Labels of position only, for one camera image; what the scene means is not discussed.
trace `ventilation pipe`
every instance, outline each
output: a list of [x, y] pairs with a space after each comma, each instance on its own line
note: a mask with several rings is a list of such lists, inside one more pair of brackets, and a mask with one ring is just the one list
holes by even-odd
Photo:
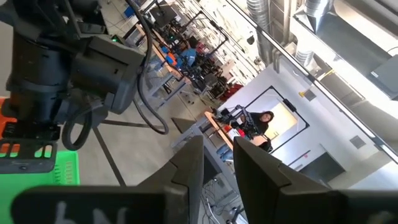
[[[290, 32], [290, 18], [297, 10], [297, 0], [284, 0], [284, 32], [283, 40], [280, 43], [281, 46], [286, 48], [292, 41], [293, 35]], [[277, 49], [272, 50], [272, 59], [274, 60], [274, 70], [279, 73], [279, 59], [280, 51]]]
[[[267, 34], [271, 33], [271, 20], [269, 15], [269, 0], [247, 0], [248, 9], [253, 21]], [[271, 43], [257, 32], [257, 44], [261, 60], [269, 65], [272, 62]]]
[[[333, 9], [334, 0], [306, 0], [304, 5], [304, 13], [307, 15], [312, 31], [317, 33], [317, 30], [322, 23], [323, 16]], [[304, 67], [308, 66], [313, 58], [313, 51], [311, 44], [305, 41], [305, 37], [297, 37], [297, 51], [295, 58]]]

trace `person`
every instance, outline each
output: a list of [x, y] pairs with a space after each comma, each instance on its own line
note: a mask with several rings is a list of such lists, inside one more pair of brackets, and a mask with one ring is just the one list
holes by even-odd
[[177, 59], [177, 67], [181, 67], [183, 64], [183, 58], [187, 59], [187, 64], [188, 66], [192, 66], [192, 64], [195, 62], [195, 59], [197, 57], [197, 45], [198, 41], [196, 38], [189, 38], [188, 39], [188, 49], [184, 50]]
[[[269, 123], [274, 119], [274, 113], [272, 111], [265, 111], [262, 113], [250, 113], [254, 125], [256, 125], [258, 131], [259, 131], [259, 136], [263, 135], [269, 127]], [[242, 122], [244, 122], [244, 116], [240, 117]], [[239, 127], [240, 125], [237, 124], [237, 122], [234, 122], [232, 125], [233, 127]], [[266, 141], [264, 143], [258, 145], [260, 148], [263, 150], [269, 152], [270, 149], [272, 150], [271, 146], [271, 140], [266, 136]], [[225, 162], [228, 159], [233, 159], [233, 152], [232, 150], [228, 147], [227, 144], [221, 146], [217, 150], [217, 154], [220, 156], [220, 159]]]
[[[195, 62], [197, 56], [197, 45], [198, 41], [195, 38], [188, 39], [188, 49], [185, 49], [178, 57], [177, 57], [177, 68], [180, 68], [183, 65], [183, 58], [187, 60], [187, 65], [192, 66]], [[163, 67], [163, 61], [161, 61], [158, 56], [155, 56], [154, 59], [150, 61], [150, 65], [155, 64], [155, 67], [152, 71], [160, 71]]]
[[268, 130], [268, 124], [274, 119], [274, 113], [272, 111], [265, 111], [262, 113], [249, 113], [253, 119], [254, 125], [259, 130], [259, 135], [264, 134]]

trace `ceiling pipe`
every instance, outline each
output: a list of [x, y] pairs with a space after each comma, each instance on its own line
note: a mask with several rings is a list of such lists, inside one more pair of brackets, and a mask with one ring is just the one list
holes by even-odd
[[[290, 32], [290, 19], [297, 10], [297, 0], [284, 0], [284, 29], [283, 40], [281, 46], [288, 46], [293, 41], [293, 35]], [[272, 50], [274, 70], [279, 73], [279, 58], [280, 52], [277, 49]]]
[[[306, 0], [304, 3], [304, 13], [307, 15], [308, 23], [314, 33], [321, 26], [323, 16], [330, 12], [334, 12], [334, 0]], [[313, 59], [313, 51], [310, 48], [310, 43], [306, 42], [306, 37], [297, 37], [297, 50], [295, 58], [304, 67], [307, 67]]]
[[303, 8], [292, 19], [291, 31], [298, 38], [299, 54], [296, 57], [300, 58], [300, 63], [303, 62], [300, 44], [304, 44], [365, 98], [373, 99], [375, 103], [388, 98], [398, 100], [398, 83], [392, 72], [396, 69], [398, 56], [391, 57], [344, 21], [335, 13], [331, 2], [325, 0], [323, 4], [312, 6], [319, 9], [318, 13], [310, 12], [316, 17], [309, 16], [308, 10]]
[[[249, 13], [254, 22], [267, 34], [271, 33], [271, 20], [269, 14], [269, 0], [246, 0]], [[257, 44], [261, 60], [269, 65], [272, 62], [272, 45], [260, 32], [257, 31]]]

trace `workbench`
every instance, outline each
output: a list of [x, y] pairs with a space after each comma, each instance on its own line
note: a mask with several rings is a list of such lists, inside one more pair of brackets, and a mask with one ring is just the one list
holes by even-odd
[[222, 138], [222, 140], [228, 145], [230, 149], [233, 149], [233, 140], [230, 138], [230, 136], [225, 132], [224, 124], [221, 124], [215, 119], [214, 114], [206, 111], [205, 112], [205, 117], [206, 119], [210, 122], [209, 125], [211, 125], [213, 128], [215, 128], [215, 131], [217, 134]]
[[[136, 24], [137, 30], [141, 33], [141, 35], [146, 35], [144, 32], [144, 29], [141, 27], [141, 25]], [[158, 34], [156, 31], [152, 31], [152, 35], [155, 35], [161, 42], [164, 43], [164, 39]], [[160, 44], [153, 40], [152, 42], [152, 51], [156, 54], [158, 58], [160, 58], [161, 61], [165, 61], [167, 54], [164, 53], [160, 49]], [[168, 102], [171, 97], [173, 97], [175, 94], [180, 92], [180, 90], [186, 85], [190, 84], [190, 80], [186, 77], [184, 77], [178, 70], [170, 66], [167, 62], [164, 63], [163, 67], [167, 69], [167, 74], [160, 79], [159, 82], [157, 82], [154, 86], [152, 86], [149, 91], [145, 94], [145, 98], [147, 100], [151, 98], [156, 98], [155, 94], [167, 83], [169, 82], [172, 78], [175, 78], [177, 80], [180, 80], [178, 82], [178, 85], [160, 102], [159, 105], [155, 108], [158, 110], [161, 106], [165, 105], [166, 102]]]

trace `red object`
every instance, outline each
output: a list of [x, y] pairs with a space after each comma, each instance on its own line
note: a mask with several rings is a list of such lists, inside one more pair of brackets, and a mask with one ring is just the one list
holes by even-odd
[[221, 97], [221, 101], [227, 101], [231, 96], [233, 96], [238, 90], [242, 89], [243, 85], [235, 83], [228, 91], [226, 91]]
[[199, 42], [199, 43], [197, 44], [197, 52], [198, 52], [199, 54], [204, 54], [206, 48], [207, 48], [206, 45], [203, 44], [203, 43], [201, 43], [201, 42]]
[[[0, 98], [0, 111], [1, 111], [1, 106], [4, 103], [4, 100], [5, 100], [5, 98]], [[0, 139], [2, 139], [2, 131], [6, 127], [7, 122], [17, 122], [17, 119], [7, 118], [0, 113]], [[9, 147], [9, 144], [2, 145], [1, 149], [0, 149], [0, 153], [6, 153], [8, 150], [8, 147]], [[14, 145], [12, 147], [11, 152], [18, 152], [18, 151], [19, 151], [19, 145]]]
[[238, 129], [238, 133], [241, 135], [242, 138], [244, 138], [244, 131]]
[[230, 125], [227, 125], [227, 126], [224, 127], [224, 131], [225, 131], [225, 132], [228, 132], [228, 131], [230, 131], [231, 129], [232, 129], [232, 127], [231, 127]]

